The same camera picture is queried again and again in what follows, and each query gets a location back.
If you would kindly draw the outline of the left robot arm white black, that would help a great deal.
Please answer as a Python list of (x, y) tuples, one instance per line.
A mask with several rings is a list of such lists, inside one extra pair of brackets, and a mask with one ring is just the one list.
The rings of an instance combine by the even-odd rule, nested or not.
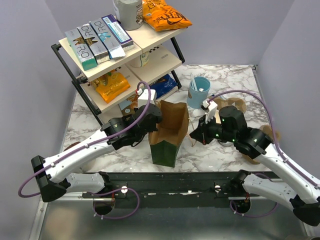
[(143, 105), (133, 115), (111, 118), (92, 136), (57, 155), (31, 159), (40, 195), (45, 203), (72, 192), (90, 192), (104, 198), (111, 184), (106, 173), (76, 173), (86, 163), (122, 147), (139, 144), (147, 133), (156, 132), (162, 112), (154, 104)]

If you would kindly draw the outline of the green paper bag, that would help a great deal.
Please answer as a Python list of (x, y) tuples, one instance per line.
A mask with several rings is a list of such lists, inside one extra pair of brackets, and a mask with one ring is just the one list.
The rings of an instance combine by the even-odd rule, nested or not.
[(184, 102), (159, 102), (162, 121), (156, 125), (157, 131), (148, 135), (152, 163), (173, 168), (176, 165), (180, 146), (189, 129), (189, 111)]

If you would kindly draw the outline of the single brown cup carrier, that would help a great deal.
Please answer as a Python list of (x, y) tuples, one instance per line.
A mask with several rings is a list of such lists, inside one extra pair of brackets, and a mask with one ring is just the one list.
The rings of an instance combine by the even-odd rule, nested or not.
[(230, 97), (223, 99), (222, 96), (219, 96), (213, 100), (217, 104), (217, 110), (220, 110), (224, 107), (234, 106), (242, 113), (247, 111), (246, 102), (238, 97)]

